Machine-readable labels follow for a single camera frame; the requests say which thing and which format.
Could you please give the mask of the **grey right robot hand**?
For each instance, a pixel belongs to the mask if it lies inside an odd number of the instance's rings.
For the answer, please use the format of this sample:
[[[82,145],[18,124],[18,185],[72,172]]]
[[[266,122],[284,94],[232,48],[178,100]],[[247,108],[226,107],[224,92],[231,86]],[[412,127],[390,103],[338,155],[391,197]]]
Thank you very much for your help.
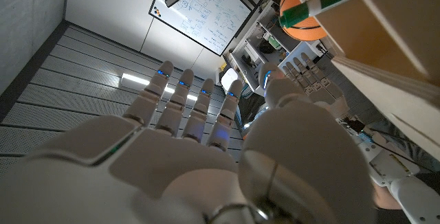
[[[264,65],[268,109],[234,159],[227,148],[238,80],[206,141],[210,81],[177,134],[191,70],[150,127],[171,67],[163,63],[123,115],[87,120],[13,166],[1,181],[1,222],[375,222],[365,158],[328,103],[307,96],[276,65]]]

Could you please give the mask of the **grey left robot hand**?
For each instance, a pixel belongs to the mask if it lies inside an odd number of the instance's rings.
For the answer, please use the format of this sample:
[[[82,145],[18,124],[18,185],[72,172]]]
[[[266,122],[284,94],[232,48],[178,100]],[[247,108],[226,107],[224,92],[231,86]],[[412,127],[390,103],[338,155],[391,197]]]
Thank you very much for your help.
[[[342,90],[328,79],[324,72],[302,52],[281,67],[285,75],[318,106],[328,110],[337,120],[351,117]]]

